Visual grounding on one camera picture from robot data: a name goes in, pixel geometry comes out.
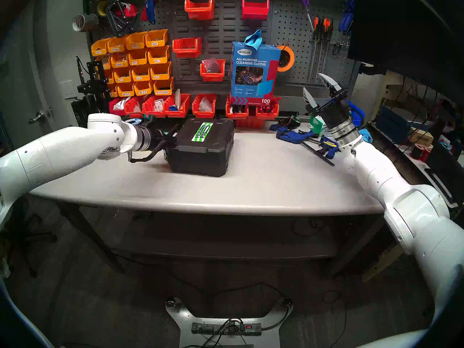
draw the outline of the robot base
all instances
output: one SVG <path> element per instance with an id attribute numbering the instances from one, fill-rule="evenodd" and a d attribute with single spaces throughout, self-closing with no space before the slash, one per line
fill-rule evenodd
<path id="1" fill-rule="evenodd" d="M 283 304 L 284 299 L 281 298 L 272 310 L 264 317 L 261 318 L 242 318 L 243 323 L 246 324 L 259 324 L 262 328 L 270 327 L 279 322 L 284 316 L 287 308 Z M 181 337 L 179 339 L 179 347 L 186 347 L 189 345 L 202 346 L 210 335 L 193 334 L 191 332 L 192 323 L 201 324 L 219 324 L 222 325 L 226 318 L 197 318 L 185 307 L 179 298 L 171 298 L 166 302 L 166 310 L 175 320 L 181 329 Z M 293 310 L 293 305 L 289 308 L 288 314 L 285 319 L 290 315 Z M 263 330 L 261 335 L 244 335 L 246 345 L 239 335 L 223 335 L 219 343 L 222 347 L 234 348 L 280 348 L 279 329 L 282 322 L 270 330 Z M 206 347 L 214 345 L 219 338 L 219 334 L 215 335 L 213 339 L 208 342 Z"/>

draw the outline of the cleaning cloth box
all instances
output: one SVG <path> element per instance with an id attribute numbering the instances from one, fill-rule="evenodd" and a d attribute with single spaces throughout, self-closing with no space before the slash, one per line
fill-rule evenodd
<path id="1" fill-rule="evenodd" d="M 280 49 L 261 44 L 260 30 L 245 42 L 232 43 L 231 103 L 269 106 L 279 65 Z"/>

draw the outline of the door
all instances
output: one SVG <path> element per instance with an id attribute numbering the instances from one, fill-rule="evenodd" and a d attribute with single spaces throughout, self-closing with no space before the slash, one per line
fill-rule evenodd
<path id="1" fill-rule="evenodd" d="M 35 60 L 34 5 L 28 3 L 0 44 L 0 123 L 13 149 L 56 129 Z"/>

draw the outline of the black case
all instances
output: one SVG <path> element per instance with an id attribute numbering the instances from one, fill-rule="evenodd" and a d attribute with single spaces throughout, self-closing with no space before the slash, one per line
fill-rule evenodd
<path id="1" fill-rule="evenodd" d="M 204 141 L 200 127 L 203 123 L 212 123 Z M 175 147 L 167 147 L 167 161 L 172 171 L 178 173 L 195 173 L 220 177 L 227 171 L 229 156 L 233 146 L 234 124 L 229 119 L 191 118 L 187 120 L 177 134 Z"/>

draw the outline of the green label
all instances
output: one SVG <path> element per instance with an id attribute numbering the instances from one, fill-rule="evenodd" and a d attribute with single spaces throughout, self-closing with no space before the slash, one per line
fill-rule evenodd
<path id="1" fill-rule="evenodd" d="M 192 138 L 192 141 L 203 142 L 206 136 L 208 136 L 211 126 L 212 126 L 211 122 L 203 122 L 200 128 L 198 129 L 197 133 L 195 133 L 194 137 Z"/>

